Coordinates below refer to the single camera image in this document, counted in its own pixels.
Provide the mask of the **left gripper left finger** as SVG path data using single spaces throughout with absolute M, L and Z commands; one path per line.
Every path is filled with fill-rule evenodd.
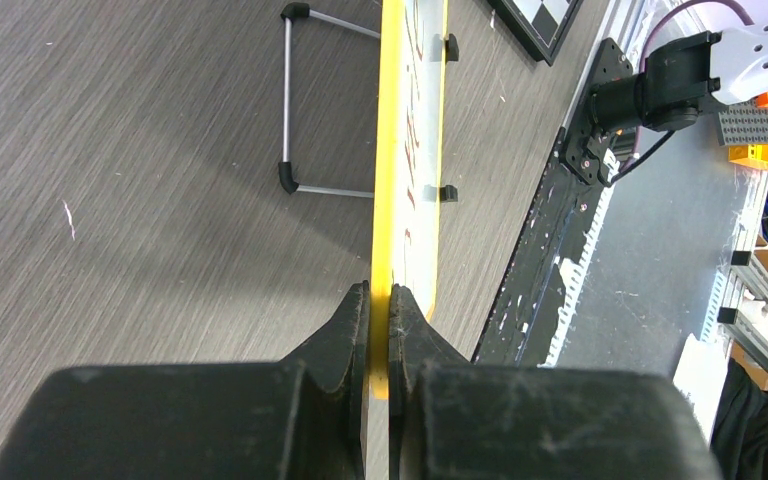
M 0 479 L 361 479 L 369 287 L 271 362 L 94 365 L 37 388 Z

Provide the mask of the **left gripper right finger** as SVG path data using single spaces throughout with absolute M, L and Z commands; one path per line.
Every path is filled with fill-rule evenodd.
M 476 365 L 412 292 L 389 306 L 394 479 L 717 479 L 685 398 L 633 372 Z

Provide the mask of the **yellow framed whiteboard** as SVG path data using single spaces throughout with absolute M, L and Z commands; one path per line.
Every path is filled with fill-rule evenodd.
M 407 287 L 430 315 L 438 285 L 448 4 L 386 1 L 382 8 L 371 252 L 368 380 L 389 388 L 389 309 Z

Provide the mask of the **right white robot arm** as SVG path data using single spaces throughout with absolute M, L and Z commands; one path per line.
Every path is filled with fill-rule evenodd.
M 645 46 L 637 73 L 596 84 L 584 102 L 592 128 L 677 131 L 768 92 L 768 23 L 756 24 L 738 1 L 723 5 L 739 26 Z

